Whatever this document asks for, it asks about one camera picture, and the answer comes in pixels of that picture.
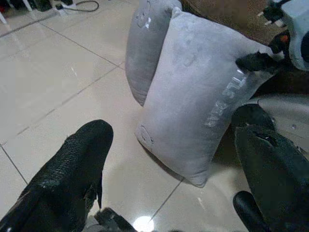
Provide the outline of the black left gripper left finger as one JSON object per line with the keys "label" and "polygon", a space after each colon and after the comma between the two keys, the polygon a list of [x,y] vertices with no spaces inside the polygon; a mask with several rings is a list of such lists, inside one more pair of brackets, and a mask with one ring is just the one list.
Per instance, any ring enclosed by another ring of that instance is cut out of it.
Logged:
{"label": "black left gripper left finger", "polygon": [[112,126],[101,119],[67,137],[1,219],[1,231],[82,231],[94,202],[102,202],[102,171],[112,141]]}

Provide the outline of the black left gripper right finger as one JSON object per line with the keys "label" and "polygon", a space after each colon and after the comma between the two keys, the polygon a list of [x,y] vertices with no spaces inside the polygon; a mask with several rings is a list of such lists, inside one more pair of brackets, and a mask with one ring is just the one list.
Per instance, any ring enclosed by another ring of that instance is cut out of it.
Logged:
{"label": "black left gripper right finger", "polygon": [[294,143],[276,132],[257,104],[232,115],[235,149],[250,191],[233,197],[233,207],[251,232],[309,229],[309,162]]}

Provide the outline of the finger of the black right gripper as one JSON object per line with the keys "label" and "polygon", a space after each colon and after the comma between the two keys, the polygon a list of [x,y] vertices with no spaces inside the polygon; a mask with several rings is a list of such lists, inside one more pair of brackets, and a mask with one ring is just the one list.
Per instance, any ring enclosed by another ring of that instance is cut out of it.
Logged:
{"label": "finger of the black right gripper", "polygon": [[248,72],[278,73],[284,70],[284,59],[274,54],[257,51],[237,58],[236,65]]}

